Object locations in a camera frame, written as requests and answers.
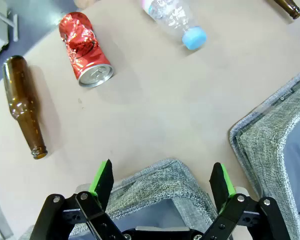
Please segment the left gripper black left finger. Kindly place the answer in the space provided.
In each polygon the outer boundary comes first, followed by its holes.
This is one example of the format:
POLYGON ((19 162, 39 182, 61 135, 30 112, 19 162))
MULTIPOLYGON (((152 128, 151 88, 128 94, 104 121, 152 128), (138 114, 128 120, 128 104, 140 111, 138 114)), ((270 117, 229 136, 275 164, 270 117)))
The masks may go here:
POLYGON ((101 163, 89 190, 65 198, 49 195, 31 233, 31 240, 67 240, 77 224, 86 224, 96 240, 125 240, 106 213, 114 185, 112 163, 101 163))

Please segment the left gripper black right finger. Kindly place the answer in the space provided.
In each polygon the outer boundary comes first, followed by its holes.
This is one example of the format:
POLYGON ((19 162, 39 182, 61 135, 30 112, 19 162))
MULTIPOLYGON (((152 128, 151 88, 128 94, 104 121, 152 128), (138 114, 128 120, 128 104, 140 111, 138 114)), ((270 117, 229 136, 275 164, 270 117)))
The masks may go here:
POLYGON ((236 192, 225 166, 219 162, 213 165, 209 183, 218 216, 205 233, 197 234, 198 240, 231 240, 237 226, 246 227, 254 240, 290 239, 274 198, 255 201, 236 192))

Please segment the person's right hand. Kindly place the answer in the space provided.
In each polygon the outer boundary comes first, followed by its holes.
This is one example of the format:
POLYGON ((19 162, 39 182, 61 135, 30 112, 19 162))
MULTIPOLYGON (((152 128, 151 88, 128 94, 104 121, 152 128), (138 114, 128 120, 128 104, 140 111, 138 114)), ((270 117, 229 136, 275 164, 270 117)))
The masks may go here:
POLYGON ((73 2, 79 9, 84 10, 84 9, 92 6, 97 1, 98 0, 74 0, 73 2))

